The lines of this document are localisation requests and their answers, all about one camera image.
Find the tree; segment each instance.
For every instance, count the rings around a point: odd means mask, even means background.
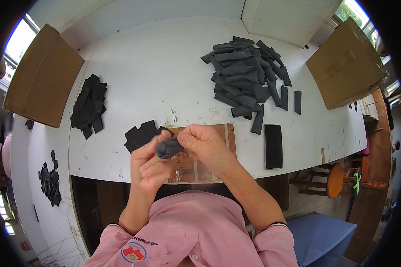
[[[362,20],[348,7],[348,5],[343,1],[339,8],[337,8],[336,15],[342,20],[345,21],[347,18],[352,17],[356,24],[359,27],[362,26]]]

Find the phone screen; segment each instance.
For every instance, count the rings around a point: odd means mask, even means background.
[[[280,125],[264,125],[266,170],[282,169],[282,133]]]

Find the embroidered logo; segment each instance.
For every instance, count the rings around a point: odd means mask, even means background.
[[[135,261],[144,260],[147,256],[147,251],[142,245],[135,242],[129,242],[123,246],[121,254],[126,261],[134,263]]]

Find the cardboard box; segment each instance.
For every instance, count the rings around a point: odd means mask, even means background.
[[[11,81],[3,109],[59,128],[65,103],[85,60],[45,24]]]
[[[379,55],[352,18],[335,29],[306,65],[327,109],[361,100],[387,77]]]

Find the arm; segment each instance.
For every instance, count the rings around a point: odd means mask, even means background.
[[[226,184],[257,231],[275,222],[285,223],[276,200],[241,166],[214,128],[189,125],[178,135],[178,142]]]
[[[131,154],[131,190],[129,200],[119,218],[119,224],[135,235],[149,222],[150,208],[157,190],[171,175],[169,160],[161,160],[156,153],[158,143],[171,137],[168,131]]]

